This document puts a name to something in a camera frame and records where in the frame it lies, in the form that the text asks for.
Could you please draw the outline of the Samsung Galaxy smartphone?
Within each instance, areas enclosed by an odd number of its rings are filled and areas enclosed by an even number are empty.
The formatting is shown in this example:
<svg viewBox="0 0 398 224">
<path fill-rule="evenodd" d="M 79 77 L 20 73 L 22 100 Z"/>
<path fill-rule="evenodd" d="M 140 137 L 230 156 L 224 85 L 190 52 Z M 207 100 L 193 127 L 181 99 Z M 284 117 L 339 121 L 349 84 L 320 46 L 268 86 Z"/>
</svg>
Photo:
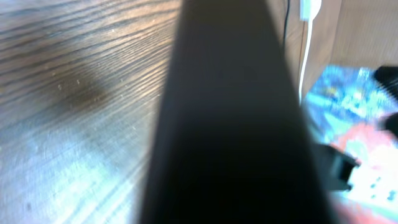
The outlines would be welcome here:
<svg viewBox="0 0 398 224">
<path fill-rule="evenodd" d="M 184 1 L 140 223 L 338 223 L 264 1 Z"/>
</svg>

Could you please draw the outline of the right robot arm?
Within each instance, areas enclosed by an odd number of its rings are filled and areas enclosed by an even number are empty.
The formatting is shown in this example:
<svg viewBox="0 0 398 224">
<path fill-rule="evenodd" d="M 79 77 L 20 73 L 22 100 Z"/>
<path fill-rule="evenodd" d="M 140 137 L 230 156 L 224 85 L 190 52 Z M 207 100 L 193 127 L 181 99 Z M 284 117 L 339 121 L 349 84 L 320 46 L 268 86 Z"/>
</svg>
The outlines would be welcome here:
<svg viewBox="0 0 398 224">
<path fill-rule="evenodd" d="M 329 65 L 302 103 L 330 190 L 397 195 L 397 68 Z"/>
</svg>

